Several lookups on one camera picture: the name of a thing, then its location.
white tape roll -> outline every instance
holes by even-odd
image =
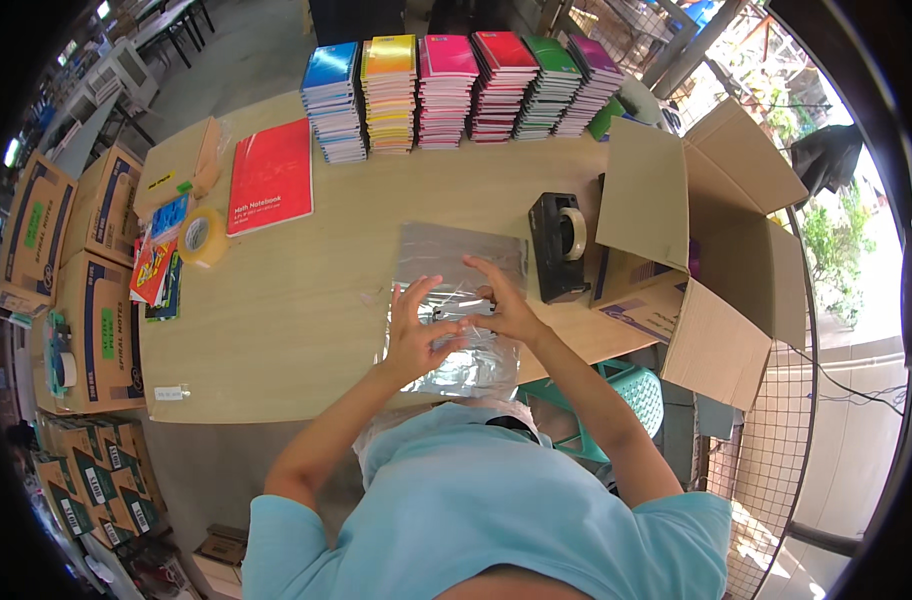
[[[562,260],[579,260],[586,249],[586,221],[583,219],[583,213],[579,208],[567,206],[559,209],[559,216],[569,217],[573,224],[573,246],[569,252],[562,255]]]
[[[62,360],[62,387],[71,388],[76,385],[76,358],[71,352],[60,352],[59,358]]]

light blue t-shirt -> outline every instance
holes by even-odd
[[[569,456],[485,425],[499,414],[447,403],[376,437],[335,550],[313,510],[253,499],[246,600],[428,600],[495,565],[600,599],[722,597],[729,502],[690,492],[630,510]]]

blue spiral notebook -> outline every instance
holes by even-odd
[[[299,91],[346,84],[353,78],[359,42],[351,41],[335,46],[321,46],[313,51],[306,64]]]

tree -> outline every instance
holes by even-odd
[[[825,206],[810,200],[802,235],[812,266],[817,305],[854,328],[863,308],[859,258],[863,253],[875,252],[876,242],[863,233],[870,215],[859,202],[858,184],[840,188],[837,197],[843,209],[842,219],[832,219]]]

green plastic chair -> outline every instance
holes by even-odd
[[[660,378],[656,377],[653,371],[645,366],[631,365],[619,360],[604,360],[593,366],[599,372],[599,375],[606,379],[606,383],[613,390],[616,390],[619,396],[630,405],[632,412],[636,414],[649,437],[655,436],[663,424],[663,387],[660,385]],[[617,373],[607,377],[605,367],[614,369]],[[519,400],[527,406],[529,406],[528,396],[532,396],[570,413],[575,413],[572,406],[570,406],[570,402],[548,377],[524,383],[519,386],[519,390],[522,392]],[[596,461],[597,463],[610,462],[610,458],[596,445],[586,427],[583,426],[582,420],[577,417],[576,422],[579,425],[579,433],[554,441],[553,448],[566,454]],[[563,445],[577,438],[581,442],[581,449]]]

